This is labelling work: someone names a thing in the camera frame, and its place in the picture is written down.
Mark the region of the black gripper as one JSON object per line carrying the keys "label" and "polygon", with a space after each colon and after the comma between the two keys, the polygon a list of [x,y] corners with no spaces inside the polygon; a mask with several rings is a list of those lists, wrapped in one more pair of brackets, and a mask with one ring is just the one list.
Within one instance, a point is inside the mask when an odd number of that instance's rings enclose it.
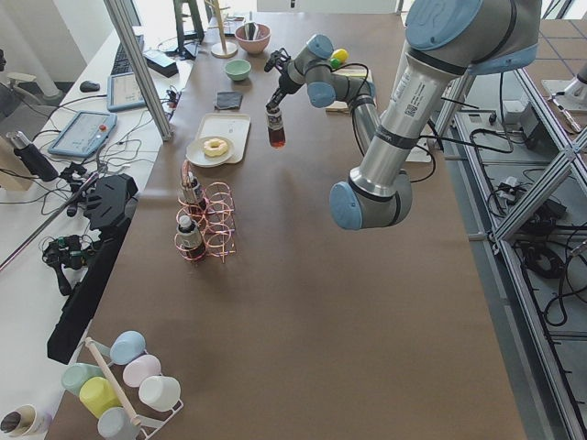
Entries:
{"label": "black gripper", "polygon": [[287,94],[295,94],[298,91],[298,83],[291,78],[288,72],[291,63],[292,57],[285,48],[273,51],[267,59],[264,71],[270,72],[275,69],[279,73],[278,87],[267,102],[267,109],[278,107]]}

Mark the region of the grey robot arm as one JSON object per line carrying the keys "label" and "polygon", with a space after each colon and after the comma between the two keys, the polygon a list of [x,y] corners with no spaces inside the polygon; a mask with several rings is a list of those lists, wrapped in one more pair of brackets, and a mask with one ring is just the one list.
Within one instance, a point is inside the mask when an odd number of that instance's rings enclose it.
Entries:
{"label": "grey robot arm", "polygon": [[406,18],[403,72],[381,115],[367,80],[333,72],[327,36],[315,34],[294,58],[284,49],[271,54],[264,69],[277,70],[280,78],[267,116],[277,116],[281,100],[301,87],[317,108],[336,101],[348,105],[364,155],[330,191],[330,212],[339,227],[386,227],[406,218],[412,188],[403,165],[446,87],[465,73],[509,72],[530,64],[537,56],[540,14],[538,1],[414,2]]}

